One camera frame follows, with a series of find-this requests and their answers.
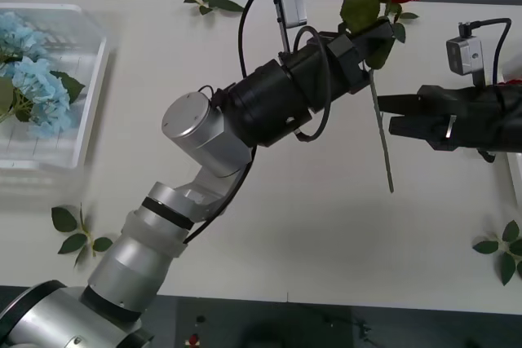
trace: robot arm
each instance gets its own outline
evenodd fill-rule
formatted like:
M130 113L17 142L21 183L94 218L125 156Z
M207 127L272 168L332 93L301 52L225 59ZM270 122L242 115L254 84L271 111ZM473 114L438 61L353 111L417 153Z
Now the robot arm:
M174 189L156 183L128 214L121 236L83 291L52 280L18 297L0 314L0 348L150 346L139 317L157 295L172 260L201 230L189 235L192 227L214 220L235 196L257 147L269 147L290 133L301 141L316 139L321 128L312 137L299 130L312 119L310 112L324 109L325 123L331 101L369 85L360 64L381 40L393 37L386 20L353 36L343 27L335 33L306 27L315 38L290 53L286 29L306 23L303 0L275 4L286 49L280 62L269 61L211 99L200 91L186 94L163 117L165 136L201 165L196 178Z

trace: cylindrical motor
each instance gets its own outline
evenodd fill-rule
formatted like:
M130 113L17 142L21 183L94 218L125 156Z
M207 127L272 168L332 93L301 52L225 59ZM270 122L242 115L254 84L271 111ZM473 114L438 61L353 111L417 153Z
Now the cylindrical motor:
M0 346L145 348L150 338L120 329L84 306L59 281L28 289L0 314Z
M162 130L167 138L216 177L227 177L251 160L250 149L202 93L190 93L177 99L163 117Z

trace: black robot arm segment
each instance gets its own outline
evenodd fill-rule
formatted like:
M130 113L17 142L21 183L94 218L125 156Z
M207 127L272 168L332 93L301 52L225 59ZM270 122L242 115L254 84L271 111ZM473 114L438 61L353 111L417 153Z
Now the black robot arm segment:
M369 74L361 62L372 55L382 40L393 37L391 25L380 20L363 32L321 32L329 57L331 96L369 85ZM252 74L218 90L212 105L227 118L234 132L249 147L268 147L312 119L310 110L325 106L321 54L315 40L291 54L281 54L281 64L271 60Z

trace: silver robot arm segment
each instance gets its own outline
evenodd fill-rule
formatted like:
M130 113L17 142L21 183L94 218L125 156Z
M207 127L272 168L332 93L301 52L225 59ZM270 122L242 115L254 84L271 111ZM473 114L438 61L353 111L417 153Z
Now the silver robot arm segment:
M122 235L91 275L83 299L101 305L95 310L111 319L139 318L172 260L185 250L189 230L212 215L251 160L250 148L202 93L177 99L162 129L201 169L192 182L175 189L156 183L129 213Z

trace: wire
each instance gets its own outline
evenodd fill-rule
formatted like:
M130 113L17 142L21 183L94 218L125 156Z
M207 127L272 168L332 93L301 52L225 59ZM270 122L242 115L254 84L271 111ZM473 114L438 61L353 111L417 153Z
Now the wire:
M245 66L245 56L243 54L243 28L245 27L246 15L252 6L254 0L248 0L245 5L245 10L241 14L241 19L239 21L239 29L237 30L237 51L239 53L239 64L241 66L241 75L246 77L246 66Z
M495 49L495 56L493 58L493 84L496 85L498 81L498 59L500 58L500 51L502 49L502 45L504 44L504 41L506 41L506 36L509 33L509 29L511 28L511 19L496 18L494 20L479 21L479 27L490 26L492 24L506 24L506 27L502 32L502 36L500 36L500 39L498 40L497 49Z
M214 87L211 85L204 85L201 89L199 89L197 92L201 93L204 89L210 89L210 93L212 94L210 97L212 98L214 96Z
M243 54L243 29L245 27L245 21L246 21L246 15L248 14L248 11L250 10L250 7L252 6L252 3L254 0L248 0L245 5L245 10L243 10L243 13L241 14L241 20L239 21L239 29L237 30L237 51L239 53L239 64L241 66L241 75L243 77L247 77L246 74L246 66L245 66L245 56ZM223 200L223 203L217 208L214 213L208 217L207 220L203 224L201 224L192 234L190 234L184 241L184 244L188 244L192 240L194 240L197 236L199 236L231 203L233 198L236 196L237 192L239 192L239 188L241 185L245 182L246 176L250 172L250 169L252 168L252 164L254 163L255 153L257 152L257 146L252 147L252 159L250 163L245 167L243 170L243 173L241 174L241 177L237 180L236 186L226 195L225 200Z
M328 54L326 53L326 46L321 40L321 36L312 26L303 26L295 36L294 41L294 52L296 52L299 48L299 40L303 36L305 32L309 32L316 39L317 44L319 45L319 52L321 53L321 60L323 66L323 72L325 73L325 84L326 84L326 92L325 92L325 108L323 112L323 118L321 119L321 123L317 128L316 132L312 135L307 135L301 132L300 130L295 134L297 139L300 142L312 142L316 140L323 131L325 130L326 123L328 123L328 119L330 117L330 107L332 104L332 76L330 74L330 65L328 62Z
M471 22L470 26L472 29L481 28L483 26L490 26L492 24L506 24L504 31L502 32L502 36L498 40L497 48L495 49L495 56L493 57L493 90L495 91L495 95L497 96L497 101L500 104L500 108L503 112L506 111L506 103L504 102L504 97L500 89L497 86L498 83L498 61L500 58L500 51L502 50L502 45L504 41L506 41L507 34L509 33L509 29L511 28L511 19L510 18L496 18L493 20L477 20L476 22Z
M257 152L257 146L254 146L252 148L252 160L250 163L245 167L245 170L243 171L241 177L237 180L236 186L230 191L230 193L227 194L225 200L221 205L217 208L217 210L210 216L203 224L201 224L190 236L188 236L183 243L188 244L190 241L192 241L194 238L199 236L230 204L232 199L235 197L237 192L239 191L239 188L241 185L245 182L246 176L250 172L250 169L252 168L252 164L254 163L255 153Z

